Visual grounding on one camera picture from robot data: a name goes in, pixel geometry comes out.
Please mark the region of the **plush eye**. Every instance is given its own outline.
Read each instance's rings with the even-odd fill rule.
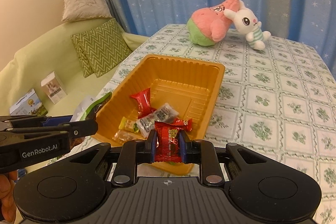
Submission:
[[[250,25],[250,20],[249,20],[247,17],[244,17],[244,18],[243,18],[243,23],[244,23],[246,26],[248,26],[248,25]]]

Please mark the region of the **tablecloth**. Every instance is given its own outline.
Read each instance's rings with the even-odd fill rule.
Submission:
[[[169,24],[119,66],[98,97],[113,91],[147,54],[181,56],[225,65],[206,140],[242,144],[314,178],[322,189],[318,223],[336,223],[336,82],[314,48],[271,37],[255,51],[230,29],[212,47],[189,41],[184,24]],[[98,143],[93,138],[71,154]],[[140,165],[139,176],[172,176]],[[188,176],[198,175],[195,167]]]

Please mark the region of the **snack bag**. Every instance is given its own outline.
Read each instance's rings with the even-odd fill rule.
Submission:
[[[179,118],[175,118],[172,122],[173,125],[186,126],[185,131],[190,132],[192,129],[193,119],[189,119],[188,121],[181,120]]]
[[[140,91],[137,94],[130,95],[130,97],[138,101],[138,119],[145,117],[156,110],[151,107],[151,88]]]
[[[125,142],[136,140],[138,137],[128,131],[120,129],[116,132],[112,139],[120,144],[124,144]]]
[[[138,128],[145,138],[148,137],[149,132],[154,129],[154,121],[158,122],[172,122],[177,116],[178,112],[174,110],[168,103],[158,108],[153,113],[142,117],[136,121]]]
[[[84,121],[84,120],[96,120],[98,111],[108,102],[112,97],[112,93],[109,92],[105,96],[96,99],[92,96],[87,96],[75,109],[70,122]],[[76,145],[81,144],[85,140],[85,137],[73,139],[70,141],[70,148],[72,149]]]
[[[121,119],[119,129],[126,130],[126,131],[133,132],[133,133],[139,132],[137,123],[132,120],[127,119],[126,117],[123,117]]]
[[[155,161],[182,162],[179,148],[179,131],[185,126],[173,125],[164,122],[155,122],[157,140]]]

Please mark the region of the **pillow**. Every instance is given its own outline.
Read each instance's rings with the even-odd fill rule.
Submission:
[[[100,27],[74,35],[73,40],[74,45],[80,45],[97,77],[112,70],[132,52],[114,18]]]
[[[72,40],[73,45],[76,49],[77,56],[79,58],[79,62],[80,62],[81,67],[83,69],[84,78],[86,78],[86,77],[90,76],[91,74],[93,74],[93,69],[91,68],[90,62],[87,59],[83,49],[81,48],[81,46],[79,44],[79,41],[81,40],[81,34],[80,33],[73,34],[71,36],[71,40]]]
[[[64,0],[62,22],[110,17],[106,0]]]

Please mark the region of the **pink starfish plush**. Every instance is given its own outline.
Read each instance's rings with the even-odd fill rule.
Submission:
[[[232,20],[224,16],[224,9],[237,12],[239,0],[225,0],[217,6],[195,11],[187,23],[190,41],[202,46],[211,46],[221,41],[232,23]]]

